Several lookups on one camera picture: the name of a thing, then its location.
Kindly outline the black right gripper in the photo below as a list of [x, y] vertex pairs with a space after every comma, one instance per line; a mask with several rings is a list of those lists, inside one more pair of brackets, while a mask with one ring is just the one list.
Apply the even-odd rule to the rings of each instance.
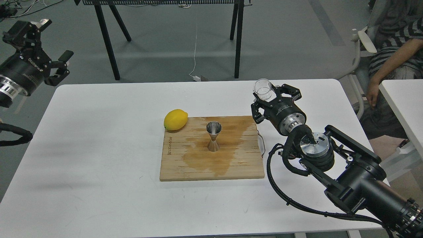
[[273, 85], [273, 91], [276, 98], [267, 100], [253, 94], [255, 99], [251, 104], [252, 117], [256, 124], [269, 120], [279, 134], [288, 136], [295, 127], [306, 124], [305, 113], [295, 105], [302, 94], [298, 88], [288, 84]]

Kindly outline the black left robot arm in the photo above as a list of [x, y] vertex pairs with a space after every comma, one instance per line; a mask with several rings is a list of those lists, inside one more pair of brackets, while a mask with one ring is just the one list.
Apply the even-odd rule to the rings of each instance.
[[57, 87], [69, 75], [68, 63], [73, 56], [66, 50], [58, 60], [44, 51], [41, 33], [50, 19], [38, 22], [18, 20], [1, 42], [1, 113], [10, 112], [14, 99], [30, 97], [42, 83]]

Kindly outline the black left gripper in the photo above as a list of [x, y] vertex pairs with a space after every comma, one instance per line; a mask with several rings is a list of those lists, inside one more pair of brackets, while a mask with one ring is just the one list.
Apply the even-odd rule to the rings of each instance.
[[[7, 32], [3, 32], [2, 41], [16, 49], [17, 55], [7, 58], [0, 67], [3, 76], [23, 88], [22, 94], [30, 96], [45, 83], [56, 87], [68, 75], [68, 61], [74, 52], [66, 50], [57, 61], [51, 61], [41, 46], [41, 32], [52, 20], [42, 19], [38, 22], [18, 20]], [[50, 76], [50, 69], [57, 69]]]

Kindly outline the person's bare hand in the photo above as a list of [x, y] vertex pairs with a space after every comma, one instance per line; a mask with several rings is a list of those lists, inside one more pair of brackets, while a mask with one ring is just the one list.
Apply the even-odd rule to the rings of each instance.
[[380, 82], [377, 80], [370, 80], [368, 84], [366, 98], [367, 98], [367, 102], [372, 108], [376, 107], [376, 104], [378, 102], [379, 83]]

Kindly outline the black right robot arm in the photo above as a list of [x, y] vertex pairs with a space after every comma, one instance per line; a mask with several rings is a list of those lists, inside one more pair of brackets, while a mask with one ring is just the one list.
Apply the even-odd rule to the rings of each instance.
[[[374, 222], [390, 238], [422, 237], [422, 207], [414, 199], [404, 199], [384, 179], [381, 159], [332, 125], [323, 133], [311, 131], [305, 113], [295, 105], [300, 90], [287, 84], [254, 89], [251, 104], [255, 123], [269, 120], [279, 134], [286, 136], [284, 145], [277, 143], [269, 152], [266, 173], [276, 194], [301, 211], [343, 220]], [[326, 197], [343, 213], [309, 208], [288, 197], [277, 186], [271, 173], [271, 158], [278, 152], [284, 166], [292, 173], [313, 175], [326, 190]]]

